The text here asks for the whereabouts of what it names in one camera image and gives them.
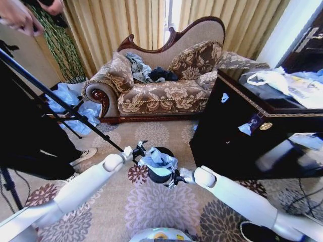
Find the wooden sofa leg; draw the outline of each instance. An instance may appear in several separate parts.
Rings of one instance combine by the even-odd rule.
[[[98,89],[92,91],[92,97],[102,104],[101,117],[104,117],[110,106],[109,97],[105,92]]]

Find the black cable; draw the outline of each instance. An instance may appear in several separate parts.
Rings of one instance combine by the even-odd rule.
[[[10,210],[12,211],[12,213],[16,213],[15,210],[14,210],[14,208],[12,207],[10,201],[8,200],[8,198],[4,194],[4,188],[3,188],[3,184],[2,184],[2,175],[1,175],[1,172],[0,172],[0,193],[3,196],[3,198],[5,199],[5,201],[7,202],[7,204],[10,207]]]
[[[313,210],[313,209],[317,208],[318,206],[322,205],[322,203],[323,203],[323,199],[318,204],[316,204],[314,207],[312,207],[311,209]]]
[[[298,201],[300,201],[300,200],[303,200],[304,198],[306,198],[306,197],[309,197],[309,196],[312,196],[312,195],[314,195],[314,194],[316,194],[316,193],[319,193],[320,191],[322,191],[323,190],[323,188],[320,188],[320,189],[318,189],[317,191],[315,191],[315,192],[313,192],[313,193],[310,193],[310,194],[307,194],[306,196],[303,196],[303,197],[301,197],[301,198],[298,198],[298,199],[296,199],[296,200],[294,200],[289,206],[288,206],[288,208],[287,208],[287,210],[286,210],[286,212],[288,213],[288,211],[291,209],[291,207],[292,207],[292,205],[294,204],[294,203],[296,203],[296,202],[298,202]]]
[[[303,195],[306,197],[306,193],[305,193],[305,191],[304,191],[304,189],[303,189],[303,186],[302,186],[301,178],[299,178],[299,179],[298,179],[298,185],[299,185],[299,188],[302,190]],[[314,216],[314,214],[313,214],[313,211],[312,211],[312,208],[311,208],[311,205],[310,205],[310,203],[309,203],[309,198],[308,198],[308,197],[306,197],[306,201],[307,201],[307,204],[308,204],[308,207],[309,207],[309,211],[311,212],[311,214],[312,214],[313,218],[315,218],[315,216]]]
[[[27,187],[28,187],[28,196],[27,196],[27,198],[26,198],[26,202],[25,202],[25,205],[24,206],[26,206],[26,204],[27,204],[27,201],[28,201],[28,198],[30,197],[30,192],[31,192],[31,188],[30,188],[30,184],[29,184],[29,182],[22,176],[22,175],[20,175],[16,170],[15,170],[15,173],[17,174],[17,176],[19,176],[25,183],[26,183],[26,185],[27,185]]]

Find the patterned rug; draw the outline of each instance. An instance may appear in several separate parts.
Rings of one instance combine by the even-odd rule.
[[[188,143],[195,124],[194,121],[127,123],[118,126],[100,124],[98,128],[121,147],[135,147],[138,140],[149,140],[148,147],[167,147],[178,159],[179,167],[194,169],[196,166]],[[76,167],[78,172],[99,163],[110,153],[117,153],[95,133],[81,140],[71,132],[67,133],[79,149],[98,148],[93,158]],[[314,155],[322,157],[322,152]],[[147,172],[147,167],[126,164],[80,208],[66,214],[54,225],[40,229],[39,241],[129,241],[140,230],[162,226],[180,229],[195,241],[245,241],[238,229],[244,217],[207,190],[183,183],[168,190],[153,183],[147,177]],[[29,206],[49,201],[65,184],[63,181],[49,182],[32,176],[26,178],[33,188],[27,201]],[[281,210],[286,210],[295,199],[303,196],[298,179],[245,180],[239,183],[268,198]],[[308,194],[320,189],[323,179],[302,179],[301,185]],[[23,186],[21,181],[17,182],[18,192],[25,196]],[[291,206],[289,212],[312,215],[308,208],[310,204],[315,207],[313,215],[323,221],[322,198],[323,192],[320,192],[308,200],[300,200]],[[7,205],[1,199],[0,204],[6,210]],[[9,215],[10,211],[0,212],[1,219]]]

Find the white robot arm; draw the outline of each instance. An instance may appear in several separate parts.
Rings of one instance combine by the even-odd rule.
[[[133,150],[110,154],[66,184],[56,197],[39,206],[25,207],[0,223],[1,241],[37,241],[35,227],[45,227],[77,209],[97,192],[121,167],[133,160]]]
[[[134,156],[135,152],[130,147],[120,155],[110,154],[66,184],[50,202],[26,207],[12,215],[0,224],[2,241],[36,240],[35,226],[53,224],[64,214],[77,209]],[[283,214],[262,196],[205,166],[195,171],[182,169],[180,176],[182,181],[200,185],[250,221],[268,227],[286,239],[301,241],[305,234],[316,241],[323,241],[323,225],[318,221]]]
[[[291,241],[302,241],[307,235],[323,241],[323,225],[313,218],[278,211],[267,199],[244,186],[202,166],[194,172],[194,182],[253,223],[270,228]]]

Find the brass lock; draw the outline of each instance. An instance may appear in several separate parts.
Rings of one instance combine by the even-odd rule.
[[[260,130],[267,130],[267,129],[270,129],[271,127],[273,126],[272,123],[268,122],[268,123],[263,123],[261,126],[260,126]]]

